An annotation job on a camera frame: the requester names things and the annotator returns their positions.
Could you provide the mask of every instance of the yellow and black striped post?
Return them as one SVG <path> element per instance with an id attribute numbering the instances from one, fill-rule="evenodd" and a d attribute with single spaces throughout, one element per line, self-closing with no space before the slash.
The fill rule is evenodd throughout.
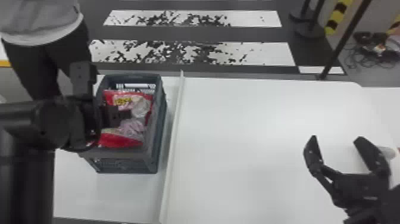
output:
<path id="1" fill-rule="evenodd" d="M 363 0 L 361 2 L 360 7 L 358 7 L 358 10 L 355 12 L 353 19 L 350 21 L 349 26 L 346 28 L 346 31 L 343 34 L 342 38 L 340 39 L 339 43 L 337 44 L 336 49 L 333 51 L 332 57 L 330 57 L 322 73 L 316 76 L 318 80 L 326 79 L 330 69 L 332 68 L 335 61 L 338 59 L 338 56 L 340 52 L 342 52 L 342 50 L 344 49 L 347 41 L 349 41 L 351 35 L 354 33 L 355 28 L 357 27 L 361 18 L 367 11 L 368 7 L 371 5 L 371 2 L 372 0 Z"/>
<path id="2" fill-rule="evenodd" d="M 400 15 L 398 15 L 395 19 L 395 21 L 393 22 L 393 25 L 390 27 L 390 29 L 387 31 L 388 35 L 392 35 L 396 29 L 399 28 L 400 29 Z"/>
<path id="3" fill-rule="evenodd" d="M 7 60 L 0 60 L 0 67 L 11 67 L 11 64 Z"/>
<path id="4" fill-rule="evenodd" d="M 336 29 L 343 21 L 345 13 L 352 3 L 353 0 L 339 0 L 339 2 L 337 2 L 335 9 L 333 10 L 333 13 L 330 16 L 329 21 L 325 27 L 325 33 L 327 35 L 332 35 L 336 33 Z"/>

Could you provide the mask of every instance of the gray shirt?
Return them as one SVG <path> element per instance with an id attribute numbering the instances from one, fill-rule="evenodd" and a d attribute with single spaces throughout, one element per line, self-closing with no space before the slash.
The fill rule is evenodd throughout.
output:
<path id="1" fill-rule="evenodd" d="M 77 0 L 0 0 L 0 36 L 17 45 L 56 41 L 82 20 Z"/>

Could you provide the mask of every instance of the person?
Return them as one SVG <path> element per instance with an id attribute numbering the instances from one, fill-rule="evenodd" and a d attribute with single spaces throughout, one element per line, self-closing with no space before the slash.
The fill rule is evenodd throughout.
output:
<path id="1" fill-rule="evenodd" d="M 61 95 L 58 71 L 91 61 L 89 32 L 77 0 L 0 0 L 0 36 L 33 100 Z"/>

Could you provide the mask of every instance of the black pants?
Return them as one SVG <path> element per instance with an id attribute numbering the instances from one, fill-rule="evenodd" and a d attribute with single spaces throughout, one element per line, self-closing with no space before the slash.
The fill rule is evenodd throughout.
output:
<path id="1" fill-rule="evenodd" d="M 19 46 L 2 42 L 11 67 L 33 100 L 61 95 L 58 69 L 69 76 L 71 63 L 92 61 L 84 21 L 69 35 L 45 45 Z"/>

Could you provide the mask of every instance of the packaged food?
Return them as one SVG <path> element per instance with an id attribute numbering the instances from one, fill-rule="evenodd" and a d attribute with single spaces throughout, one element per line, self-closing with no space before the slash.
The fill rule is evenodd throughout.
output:
<path id="1" fill-rule="evenodd" d="M 104 98 L 108 105 L 118 106 L 120 111 L 130 110 L 132 118 L 123 120 L 118 128 L 103 129 L 99 146 L 126 148 L 143 145 L 153 96 L 143 92 L 119 89 L 104 90 Z"/>

